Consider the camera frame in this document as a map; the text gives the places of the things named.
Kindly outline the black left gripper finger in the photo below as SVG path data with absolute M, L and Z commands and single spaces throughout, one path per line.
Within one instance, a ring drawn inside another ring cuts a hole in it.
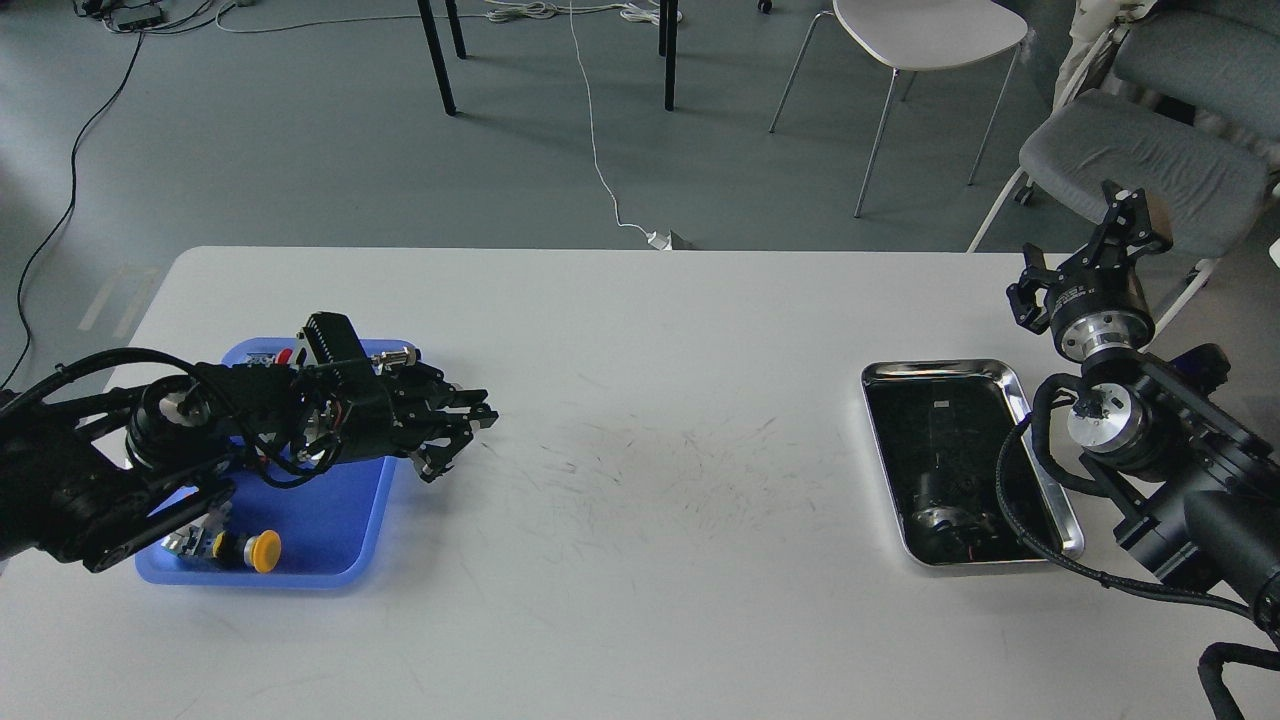
M 500 415 L 486 400 L 486 389 L 466 389 L 447 380 L 428 380 L 426 433 L 472 433 L 492 428 Z
M 433 429 L 426 439 L 404 454 L 419 479 L 433 483 L 452 469 L 454 457 L 474 439 L 471 425 L 447 425 Z

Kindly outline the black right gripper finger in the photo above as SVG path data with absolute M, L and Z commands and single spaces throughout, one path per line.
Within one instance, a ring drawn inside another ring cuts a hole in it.
M 1060 265 L 1061 272 L 1132 269 L 1139 258 L 1160 255 L 1172 240 L 1153 227 L 1146 191 L 1101 183 L 1106 213 L 1084 246 Z
M 1041 301 L 1039 296 L 1043 293 L 1048 297 L 1051 292 L 1059 290 L 1062 273 L 1047 266 L 1042 250 L 1023 250 L 1021 256 L 1023 272 L 1018 281 L 1006 288 L 1009 306 L 1019 327 L 1033 334 L 1043 334 L 1050 328 L 1051 311 L 1046 305 L 1047 300 Z

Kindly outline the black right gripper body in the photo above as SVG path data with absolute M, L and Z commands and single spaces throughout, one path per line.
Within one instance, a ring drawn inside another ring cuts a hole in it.
M 1046 290 L 1044 304 L 1055 348 L 1073 363 L 1107 348 L 1140 350 L 1155 338 L 1156 323 L 1130 265 L 1066 263 Z

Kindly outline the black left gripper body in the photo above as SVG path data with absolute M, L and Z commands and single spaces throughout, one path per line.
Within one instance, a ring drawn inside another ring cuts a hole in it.
M 445 380 L 421 363 L 371 363 L 372 370 L 326 369 L 320 414 L 320 465 L 329 468 L 375 457 L 404 457 L 426 439 L 425 384 Z

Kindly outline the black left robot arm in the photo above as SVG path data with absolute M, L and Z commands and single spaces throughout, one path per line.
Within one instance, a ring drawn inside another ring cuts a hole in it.
M 498 413 L 412 348 L 320 363 L 186 363 L 113 348 L 3 391 L 3 557 L 104 571 L 229 501 L 406 457 L 431 482 Z

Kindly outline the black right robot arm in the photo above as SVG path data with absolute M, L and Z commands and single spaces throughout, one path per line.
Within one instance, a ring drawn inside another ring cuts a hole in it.
M 1006 436 L 995 495 L 1007 524 L 1034 555 L 1106 589 L 1233 612 L 1277 639 L 1279 470 L 1272 446 L 1217 406 L 1225 352 L 1213 343 L 1166 361 L 1135 265 L 1166 252 L 1146 192 L 1103 182 L 1106 213 L 1088 243 L 1056 268 L 1023 249 L 1025 266 L 1007 288 L 1015 322 L 1051 333 L 1080 368 L 1037 388 L 1030 413 Z M 1029 530 L 1006 491 L 1012 446 L 1061 487 L 1108 498 L 1123 515 L 1116 543 L 1151 582 L 1115 577 L 1069 559 Z

